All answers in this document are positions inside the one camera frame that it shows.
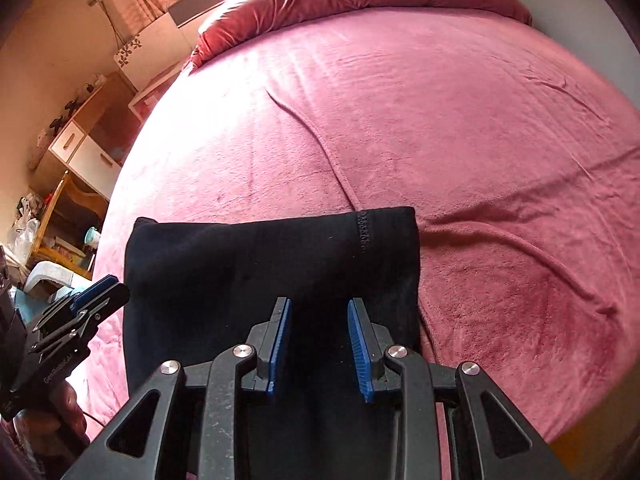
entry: hand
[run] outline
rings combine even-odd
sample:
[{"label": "hand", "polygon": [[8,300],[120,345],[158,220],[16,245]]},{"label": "hand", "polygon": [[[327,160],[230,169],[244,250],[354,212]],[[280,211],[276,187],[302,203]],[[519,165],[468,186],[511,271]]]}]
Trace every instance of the hand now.
[{"label": "hand", "polygon": [[[69,383],[60,383],[50,394],[49,399],[66,423],[87,443],[86,419],[78,406],[78,396]],[[62,444],[55,437],[60,420],[50,413],[35,410],[22,410],[14,418],[14,428],[24,449],[42,455],[57,456],[66,454]]]}]

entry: white wall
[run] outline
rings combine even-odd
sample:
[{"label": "white wall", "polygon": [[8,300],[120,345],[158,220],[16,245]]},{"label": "white wall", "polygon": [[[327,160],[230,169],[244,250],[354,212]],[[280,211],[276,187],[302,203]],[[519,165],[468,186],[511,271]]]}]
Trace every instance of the white wall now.
[{"label": "white wall", "polygon": [[0,48],[0,242],[28,190],[29,147],[92,73],[117,70],[116,42],[89,0],[33,0]]},{"label": "white wall", "polygon": [[640,54],[604,0],[520,0],[536,29],[562,44],[640,108]]}]

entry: cabinet door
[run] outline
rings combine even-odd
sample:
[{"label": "cabinet door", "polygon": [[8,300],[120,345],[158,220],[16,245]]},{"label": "cabinet door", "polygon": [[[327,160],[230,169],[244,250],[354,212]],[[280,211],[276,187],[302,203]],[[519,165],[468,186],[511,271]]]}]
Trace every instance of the cabinet door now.
[{"label": "cabinet door", "polygon": [[107,200],[111,199],[120,166],[91,137],[82,140],[69,167]]},{"label": "cabinet door", "polygon": [[49,149],[55,153],[62,162],[69,162],[71,155],[80,144],[84,132],[78,128],[78,125],[71,121],[64,127],[56,140],[49,146]]}]

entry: folded black clothing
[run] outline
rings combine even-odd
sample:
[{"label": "folded black clothing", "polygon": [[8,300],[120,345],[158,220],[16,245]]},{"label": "folded black clothing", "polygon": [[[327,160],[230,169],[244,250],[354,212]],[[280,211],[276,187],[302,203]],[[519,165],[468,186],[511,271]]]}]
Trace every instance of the folded black clothing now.
[{"label": "folded black clothing", "polygon": [[410,207],[234,225],[139,218],[124,269],[129,391],[167,359],[193,365],[244,342],[286,296],[292,387],[252,412],[252,479],[387,478],[392,413],[359,393],[347,302],[363,298],[372,322],[417,349],[419,267]]}]

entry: silver screw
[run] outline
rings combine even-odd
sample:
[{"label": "silver screw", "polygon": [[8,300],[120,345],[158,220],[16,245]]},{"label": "silver screw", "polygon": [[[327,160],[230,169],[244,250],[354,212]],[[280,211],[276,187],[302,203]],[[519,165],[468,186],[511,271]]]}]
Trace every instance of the silver screw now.
[{"label": "silver screw", "polygon": [[254,349],[249,345],[238,345],[234,348],[234,355],[239,358],[249,357],[254,353]]},{"label": "silver screw", "polygon": [[180,369],[180,363],[178,361],[165,361],[160,365],[160,371],[165,375],[175,374]]},{"label": "silver screw", "polygon": [[467,375],[478,375],[480,373],[480,367],[473,361],[465,361],[462,363],[462,373]]},{"label": "silver screw", "polygon": [[396,359],[406,357],[406,355],[408,354],[406,348],[402,345],[393,345],[389,348],[389,350],[387,350],[387,352],[389,352],[389,355],[391,357],[395,357]]}]

